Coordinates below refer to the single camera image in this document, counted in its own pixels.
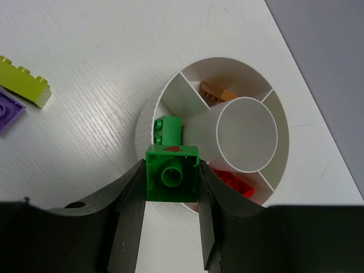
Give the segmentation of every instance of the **green lego brick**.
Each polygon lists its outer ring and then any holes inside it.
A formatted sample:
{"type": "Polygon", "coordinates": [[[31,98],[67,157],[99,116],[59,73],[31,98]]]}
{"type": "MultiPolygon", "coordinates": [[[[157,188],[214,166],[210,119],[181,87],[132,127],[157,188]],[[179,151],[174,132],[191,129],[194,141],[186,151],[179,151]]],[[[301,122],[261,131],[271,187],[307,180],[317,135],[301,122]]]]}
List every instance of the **green lego brick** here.
{"type": "Polygon", "coordinates": [[[182,119],[164,115],[154,122],[154,144],[181,145],[182,119]]]}
{"type": "Polygon", "coordinates": [[[43,108],[51,96],[48,81],[40,76],[34,78],[28,69],[16,68],[11,63],[0,56],[0,85],[43,108]]]}
{"type": "Polygon", "coordinates": [[[196,146],[151,145],[146,162],[147,201],[197,202],[196,146]]]}

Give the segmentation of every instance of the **gray wall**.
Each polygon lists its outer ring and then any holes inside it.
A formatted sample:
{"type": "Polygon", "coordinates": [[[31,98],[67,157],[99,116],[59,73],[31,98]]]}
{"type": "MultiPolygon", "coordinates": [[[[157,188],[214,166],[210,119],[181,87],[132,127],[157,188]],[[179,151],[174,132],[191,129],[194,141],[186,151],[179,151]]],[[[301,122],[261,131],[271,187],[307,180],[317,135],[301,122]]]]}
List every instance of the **gray wall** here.
{"type": "Polygon", "coordinates": [[[364,1],[266,3],[363,196],[364,1]]]}

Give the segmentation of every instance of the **purple lego brick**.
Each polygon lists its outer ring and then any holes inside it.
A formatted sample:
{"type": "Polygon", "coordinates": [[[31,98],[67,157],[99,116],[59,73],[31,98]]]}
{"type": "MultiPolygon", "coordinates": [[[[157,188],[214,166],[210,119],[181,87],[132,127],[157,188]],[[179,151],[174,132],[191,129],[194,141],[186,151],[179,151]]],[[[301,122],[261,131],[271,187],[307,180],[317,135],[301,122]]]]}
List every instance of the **purple lego brick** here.
{"type": "Polygon", "coordinates": [[[24,105],[6,94],[0,87],[0,133],[12,124],[24,110],[24,105]]]}

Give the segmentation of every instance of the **white cylinder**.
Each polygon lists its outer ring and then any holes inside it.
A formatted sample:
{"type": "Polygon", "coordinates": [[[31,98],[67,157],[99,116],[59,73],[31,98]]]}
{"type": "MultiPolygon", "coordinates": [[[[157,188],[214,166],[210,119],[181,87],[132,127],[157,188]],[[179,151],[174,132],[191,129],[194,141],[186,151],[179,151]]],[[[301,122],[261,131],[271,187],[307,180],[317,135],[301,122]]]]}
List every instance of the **white cylinder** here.
{"type": "Polygon", "coordinates": [[[273,115],[260,101],[240,97],[184,121],[183,145],[198,146],[212,168],[256,172],[274,156],[278,132],[273,115]]]}

